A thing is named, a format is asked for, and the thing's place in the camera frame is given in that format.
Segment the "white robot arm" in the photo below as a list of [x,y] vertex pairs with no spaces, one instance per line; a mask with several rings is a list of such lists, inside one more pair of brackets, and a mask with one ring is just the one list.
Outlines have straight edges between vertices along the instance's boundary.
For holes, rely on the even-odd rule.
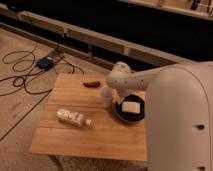
[[106,82],[145,92],[148,171],[213,171],[213,61],[135,73],[118,62]]

